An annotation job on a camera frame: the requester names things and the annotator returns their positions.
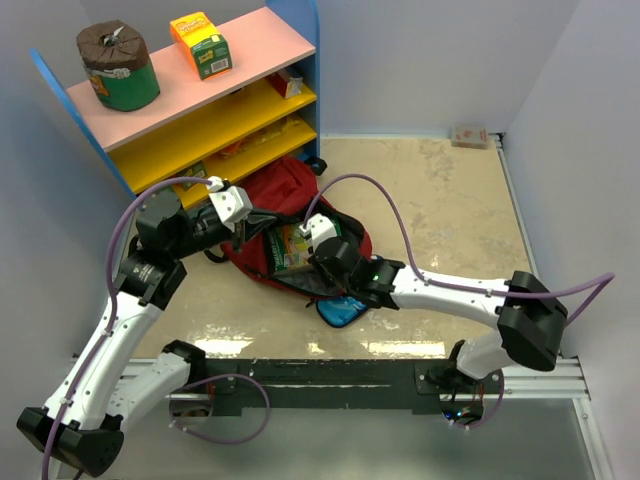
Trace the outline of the red backpack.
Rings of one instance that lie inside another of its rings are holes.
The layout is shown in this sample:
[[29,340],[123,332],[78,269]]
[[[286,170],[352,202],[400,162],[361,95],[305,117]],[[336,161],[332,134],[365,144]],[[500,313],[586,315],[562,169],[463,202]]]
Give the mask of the red backpack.
[[313,266],[305,263],[292,271],[283,271],[276,259],[283,251],[283,229],[292,233],[303,221],[309,205],[318,193],[316,175],[310,166],[292,156],[284,156],[241,180],[254,207],[284,215],[283,221],[262,230],[235,252],[230,243],[221,245],[223,255],[249,278],[271,287],[312,299],[329,299],[342,294],[330,286]]

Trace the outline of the green Treehouse book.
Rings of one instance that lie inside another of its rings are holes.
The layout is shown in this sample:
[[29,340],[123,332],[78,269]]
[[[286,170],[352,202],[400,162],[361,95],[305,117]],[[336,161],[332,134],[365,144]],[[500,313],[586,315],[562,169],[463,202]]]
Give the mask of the green Treehouse book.
[[267,259],[275,276],[312,268],[309,264],[311,243],[300,231],[300,223],[283,224],[267,229],[263,235]]

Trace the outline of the blue dinosaur pencil case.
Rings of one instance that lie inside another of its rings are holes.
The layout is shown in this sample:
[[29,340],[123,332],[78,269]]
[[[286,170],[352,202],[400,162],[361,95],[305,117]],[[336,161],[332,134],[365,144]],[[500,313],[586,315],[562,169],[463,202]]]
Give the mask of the blue dinosaur pencil case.
[[344,328],[365,315],[369,306],[349,296],[311,300],[306,307],[315,307],[319,317],[332,328]]

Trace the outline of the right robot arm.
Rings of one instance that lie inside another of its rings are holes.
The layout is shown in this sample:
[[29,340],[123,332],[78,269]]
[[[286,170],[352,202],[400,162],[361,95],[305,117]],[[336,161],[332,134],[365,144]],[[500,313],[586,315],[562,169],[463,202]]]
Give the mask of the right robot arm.
[[428,374],[441,388],[466,393],[512,365],[541,372],[556,367],[568,312],[528,272],[495,280],[434,274],[367,258],[340,237],[311,251],[311,264],[326,282],[370,308],[429,310],[490,328],[487,335],[457,342],[446,363]]

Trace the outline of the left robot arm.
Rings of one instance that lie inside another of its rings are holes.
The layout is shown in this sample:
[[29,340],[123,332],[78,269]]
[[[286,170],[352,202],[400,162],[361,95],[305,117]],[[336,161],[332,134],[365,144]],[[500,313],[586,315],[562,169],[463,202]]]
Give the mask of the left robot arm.
[[114,463],[126,431],[167,395],[196,392],[209,381],[203,350],[184,341],[166,345],[151,366],[119,387],[133,353],[164,314],[187,275],[183,260],[223,243],[241,247],[280,220],[254,206],[246,191],[228,187],[195,209],[169,188],[151,188],[125,210],[106,254],[108,302],[64,381],[41,407],[27,407],[18,430],[43,455],[77,475],[99,477]]

